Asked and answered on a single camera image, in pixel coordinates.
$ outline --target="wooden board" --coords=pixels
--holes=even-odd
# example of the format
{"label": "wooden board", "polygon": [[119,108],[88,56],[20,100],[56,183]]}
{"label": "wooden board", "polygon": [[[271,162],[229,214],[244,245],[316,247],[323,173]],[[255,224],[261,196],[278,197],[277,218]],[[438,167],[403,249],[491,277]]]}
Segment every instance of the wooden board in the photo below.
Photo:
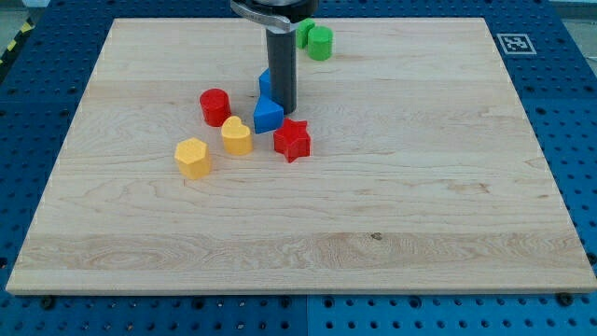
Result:
{"label": "wooden board", "polygon": [[[252,127],[263,29],[115,20],[7,290],[13,294],[590,291],[595,276],[482,19],[319,20],[298,50],[312,156],[271,133],[244,157],[206,126],[229,92]],[[214,169],[185,180],[197,136]]]}

